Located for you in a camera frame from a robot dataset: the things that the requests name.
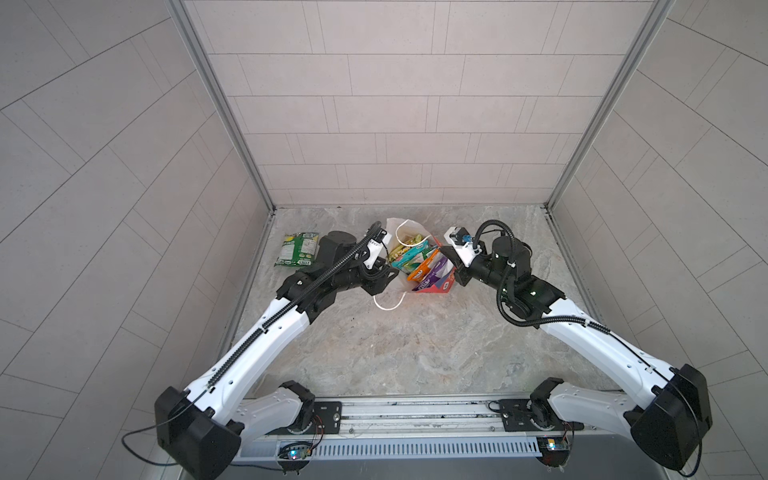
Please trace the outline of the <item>red paper gift bag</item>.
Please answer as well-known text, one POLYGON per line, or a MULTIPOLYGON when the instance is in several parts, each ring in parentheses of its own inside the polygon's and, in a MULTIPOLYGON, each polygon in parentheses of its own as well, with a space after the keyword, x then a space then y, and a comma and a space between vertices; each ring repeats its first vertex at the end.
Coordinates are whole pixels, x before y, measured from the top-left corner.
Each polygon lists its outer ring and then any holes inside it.
POLYGON ((390 217, 386 221, 385 249, 381 257, 397 276, 384 293, 373 297, 382 311, 400 307, 407 296, 447 294, 454 284, 454 264, 440 251, 442 241, 422 224, 390 217))

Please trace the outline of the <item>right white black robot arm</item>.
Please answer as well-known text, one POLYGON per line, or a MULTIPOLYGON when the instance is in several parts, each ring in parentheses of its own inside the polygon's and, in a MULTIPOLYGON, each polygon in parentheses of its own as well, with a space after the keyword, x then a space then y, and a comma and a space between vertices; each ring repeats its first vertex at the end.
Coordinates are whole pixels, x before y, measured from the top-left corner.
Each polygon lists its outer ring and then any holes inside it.
POLYGON ((528 409, 540 430, 582 423, 631 439, 651 460, 682 472, 702 456, 713 420, 705 376, 648 354, 589 316, 565 293, 531 272, 531 250, 510 232, 490 247, 463 227, 445 235, 441 251, 456 280, 477 280, 495 292, 496 308, 515 327, 540 329, 590 361, 620 388, 582 389, 550 377, 531 394, 528 409))

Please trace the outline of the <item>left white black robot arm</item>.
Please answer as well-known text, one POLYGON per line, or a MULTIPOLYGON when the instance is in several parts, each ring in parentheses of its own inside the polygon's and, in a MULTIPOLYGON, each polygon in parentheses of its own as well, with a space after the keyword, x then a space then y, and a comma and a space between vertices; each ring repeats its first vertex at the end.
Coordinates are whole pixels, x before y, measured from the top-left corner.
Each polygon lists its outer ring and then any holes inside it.
POLYGON ((338 293, 382 293, 397 276, 381 257, 386 230, 375 222, 362 239, 342 231, 320 238, 316 260, 288 276, 262 317, 187 387, 168 387, 154 403, 158 445, 194 479, 215 479, 245 439, 290 427, 303 430, 314 397, 296 382, 241 404, 279 353, 333 305, 338 293))

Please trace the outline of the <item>teal snack packet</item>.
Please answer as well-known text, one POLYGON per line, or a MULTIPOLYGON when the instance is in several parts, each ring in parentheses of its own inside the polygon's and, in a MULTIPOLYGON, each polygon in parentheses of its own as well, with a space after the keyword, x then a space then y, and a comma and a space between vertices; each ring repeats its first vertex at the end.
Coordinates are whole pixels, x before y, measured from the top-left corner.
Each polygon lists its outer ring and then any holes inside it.
POLYGON ((412 248, 398 257, 392 265, 398 270, 411 274, 417 270, 435 251, 434 247, 412 248))

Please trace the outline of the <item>purple snack packet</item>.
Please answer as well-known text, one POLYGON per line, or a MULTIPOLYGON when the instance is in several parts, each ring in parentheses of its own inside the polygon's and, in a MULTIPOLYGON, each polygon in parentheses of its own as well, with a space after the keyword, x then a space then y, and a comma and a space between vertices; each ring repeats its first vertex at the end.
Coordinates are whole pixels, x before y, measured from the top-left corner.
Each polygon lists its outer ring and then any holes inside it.
POLYGON ((441 257, 427 277, 416 284, 413 292, 445 293, 449 291, 452 285, 453 270, 454 265, 452 262, 445 257, 441 257))

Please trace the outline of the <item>orange snack packet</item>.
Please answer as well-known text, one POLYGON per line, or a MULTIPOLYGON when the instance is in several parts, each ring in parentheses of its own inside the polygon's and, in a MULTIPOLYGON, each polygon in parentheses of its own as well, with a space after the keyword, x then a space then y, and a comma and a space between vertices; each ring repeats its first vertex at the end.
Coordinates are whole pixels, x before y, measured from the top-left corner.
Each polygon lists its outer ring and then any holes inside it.
POLYGON ((420 263, 418 267, 406 277, 406 279, 408 281, 417 282, 417 283, 420 283, 421 281, 423 281, 427 277, 427 275, 433 270, 434 265, 440 259, 440 255, 441 253, 439 248, 433 249, 428 254, 426 259, 422 263, 420 263))

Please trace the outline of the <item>yellow green snack packet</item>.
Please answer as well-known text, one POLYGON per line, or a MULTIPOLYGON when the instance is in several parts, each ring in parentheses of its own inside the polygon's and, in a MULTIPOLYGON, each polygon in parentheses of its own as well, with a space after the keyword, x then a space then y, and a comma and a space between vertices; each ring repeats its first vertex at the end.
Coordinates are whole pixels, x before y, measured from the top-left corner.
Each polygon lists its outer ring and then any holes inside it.
POLYGON ((398 246, 396 246, 391 252, 392 258, 398 258, 411 248, 417 247, 427 242, 427 237, 421 234, 417 234, 412 237, 407 237, 405 240, 399 240, 398 246))

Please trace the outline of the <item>right circuit board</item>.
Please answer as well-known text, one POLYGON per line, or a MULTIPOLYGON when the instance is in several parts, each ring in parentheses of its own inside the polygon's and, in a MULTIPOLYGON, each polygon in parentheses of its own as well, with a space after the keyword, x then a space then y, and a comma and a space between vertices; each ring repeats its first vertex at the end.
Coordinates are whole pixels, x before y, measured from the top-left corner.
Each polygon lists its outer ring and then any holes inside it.
POLYGON ((564 437, 537 437, 536 440, 541 453, 538 460, 543 465, 559 468, 568 462, 571 447, 564 437))

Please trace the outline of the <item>left green circuit board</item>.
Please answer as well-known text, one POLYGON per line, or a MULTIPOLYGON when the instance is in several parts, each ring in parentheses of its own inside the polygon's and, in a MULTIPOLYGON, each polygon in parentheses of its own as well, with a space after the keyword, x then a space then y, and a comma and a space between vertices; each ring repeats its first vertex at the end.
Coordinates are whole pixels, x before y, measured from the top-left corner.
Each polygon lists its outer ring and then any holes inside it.
POLYGON ((280 461, 305 461, 312 455, 312 450, 313 444, 311 442, 293 442, 281 446, 277 458, 280 461))

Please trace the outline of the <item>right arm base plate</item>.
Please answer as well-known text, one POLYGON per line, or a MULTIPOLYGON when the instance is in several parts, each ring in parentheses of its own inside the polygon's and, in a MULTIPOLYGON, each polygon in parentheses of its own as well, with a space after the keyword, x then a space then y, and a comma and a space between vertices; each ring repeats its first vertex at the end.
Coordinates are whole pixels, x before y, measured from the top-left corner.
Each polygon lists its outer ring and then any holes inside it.
POLYGON ((506 432, 555 435, 585 429, 581 422, 568 422, 566 425, 546 401, 533 402, 529 398, 502 399, 498 401, 498 413, 506 432))

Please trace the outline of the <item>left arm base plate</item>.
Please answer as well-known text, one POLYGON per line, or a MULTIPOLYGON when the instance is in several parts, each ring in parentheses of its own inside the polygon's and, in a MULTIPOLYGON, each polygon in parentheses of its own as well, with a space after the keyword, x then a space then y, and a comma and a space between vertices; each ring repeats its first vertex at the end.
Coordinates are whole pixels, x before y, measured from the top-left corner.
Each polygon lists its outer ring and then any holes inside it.
POLYGON ((343 404, 340 401, 316 401, 310 415, 309 423, 305 427, 289 426, 275 429, 270 435, 308 435, 314 433, 317 427, 315 423, 323 427, 325 434, 338 434, 342 418, 343 404))

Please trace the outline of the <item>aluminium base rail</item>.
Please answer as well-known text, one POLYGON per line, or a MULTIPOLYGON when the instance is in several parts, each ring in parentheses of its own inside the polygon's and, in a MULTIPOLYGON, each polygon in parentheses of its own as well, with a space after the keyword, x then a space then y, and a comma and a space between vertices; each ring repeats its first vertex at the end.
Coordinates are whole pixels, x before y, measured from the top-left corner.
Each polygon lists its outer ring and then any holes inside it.
MULTIPOLYGON (((343 404, 340 431, 325 434, 319 420, 308 435, 245 439, 237 460, 277 458, 281 446, 311 442, 308 460, 540 457, 537 437, 564 437, 572 449, 577 431, 539 435, 506 432, 498 401, 489 395, 349 397, 316 400, 343 404)), ((616 434, 585 425, 593 434, 616 434)))

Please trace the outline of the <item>aluminium corner post right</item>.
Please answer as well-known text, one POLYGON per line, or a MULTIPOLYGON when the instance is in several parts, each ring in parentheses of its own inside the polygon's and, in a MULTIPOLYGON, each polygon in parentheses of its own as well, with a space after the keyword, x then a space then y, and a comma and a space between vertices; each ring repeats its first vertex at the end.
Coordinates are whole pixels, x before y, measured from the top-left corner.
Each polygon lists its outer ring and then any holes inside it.
POLYGON ((632 40, 626 55, 623 57, 618 70, 611 80, 609 88, 607 89, 605 95, 602 97, 598 108, 590 120, 588 127, 586 128, 581 137, 581 140, 574 149, 573 154, 567 163, 563 174, 556 184, 551 196, 545 203, 545 208, 548 212, 552 212, 561 200, 566 188, 568 187, 572 178, 575 176, 579 166, 589 153, 589 150, 599 135, 603 125, 607 121, 610 114, 613 112, 618 100, 621 98, 621 95, 626 89, 634 72, 639 67, 642 59, 644 58, 647 50, 658 34, 658 31, 663 25, 670 9, 674 4, 674 0, 656 0, 652 2, 651 7, 643 22, 641 23, 637 34, 632 40))

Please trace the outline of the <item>aluminium corner post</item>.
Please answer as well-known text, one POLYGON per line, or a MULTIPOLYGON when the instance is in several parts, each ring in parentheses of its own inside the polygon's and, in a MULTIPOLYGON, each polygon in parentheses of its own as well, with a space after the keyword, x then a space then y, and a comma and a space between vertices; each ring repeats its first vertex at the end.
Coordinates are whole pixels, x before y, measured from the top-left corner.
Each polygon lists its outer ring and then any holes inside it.
POLYGON ((663 25, 670 9, 674 4, 674 0, 656 0, 652 2, 651 7, 643 22, 641 23, 637 34, 632 40, 626 55, 623 57, 618 70, 611 80, 609 88, 607 89, 605 95, 602 97, 598 108, 590 120, 588 127, 586 128, 581 137, 581 140, 574 149, 573 154, 567 163, 563 174, 556 184, 551 196, 545 203, 545 208, 548 212, 552 212, 561 200, 566 188, 568 187, 572 178, 575 176, 579 166, 589 153, 589 150, 599 135, 603 125, 607 121, 610 114, 613 112, 618 100, 621 98, 621 95, 626 89, 634 72, 639 67, 642 59, 644 58, 647 50, 658 34, 658 31, 663 25))
POLYGON ((259 174, 253 156, 246 144, 245 138, 239 128, 233 110, 227 100, 222 86, 215 74, 213 65, 203 46, 200 35, 195 29, 189 10, 184 1, 165 1, 170 17, 174 21, 182 42, 187 48, 190 57, 198 71, 202 84, 209 94, 214 107, 221 118, 223 127, 232 141, 235 150, 245 164, 246 170, 257 187, 257 191, 264 201, 271 215, 276 211, 276 205, 272 200, 262 176, 259 174))

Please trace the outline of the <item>aluminium corner post left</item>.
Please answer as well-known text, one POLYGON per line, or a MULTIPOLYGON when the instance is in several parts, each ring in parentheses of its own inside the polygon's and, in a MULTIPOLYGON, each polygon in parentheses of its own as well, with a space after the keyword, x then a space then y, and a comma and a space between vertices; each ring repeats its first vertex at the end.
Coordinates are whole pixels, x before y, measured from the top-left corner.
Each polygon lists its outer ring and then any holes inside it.
POLYGON ((257 191, 264 201, 271 215, 276 211, 276 205, 272 200, 262 176, 259 174, 253 156, 246 144, 245 138, 239 128, 233 110, 227 100, 222 86, 215 74, 213 65, 203 46, 200 35, 195 29, 189 10, 184 1, 165 1, 170 17, 174 21, 182 42, 187 48, 190 57, 198 71, 202 84, 209 94, 214 107, 221 118, 223 127, 232 141, 235 150, 245 164, 246 170, 257 187, 257 191))

